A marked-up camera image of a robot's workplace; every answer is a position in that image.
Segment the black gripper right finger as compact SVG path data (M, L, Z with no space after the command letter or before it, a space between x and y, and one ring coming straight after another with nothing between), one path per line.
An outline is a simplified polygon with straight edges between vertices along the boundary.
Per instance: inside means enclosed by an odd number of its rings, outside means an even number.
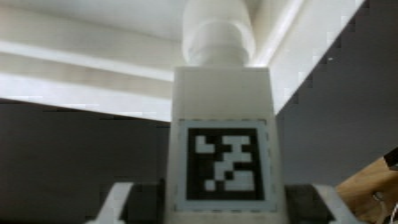
M359 224L332 186L286 186L290 224Z

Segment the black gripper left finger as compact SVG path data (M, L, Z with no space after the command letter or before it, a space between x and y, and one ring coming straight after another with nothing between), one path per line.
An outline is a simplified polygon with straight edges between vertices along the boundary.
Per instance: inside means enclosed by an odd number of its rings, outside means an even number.
M163 183L115 182L87 224L162 224Z

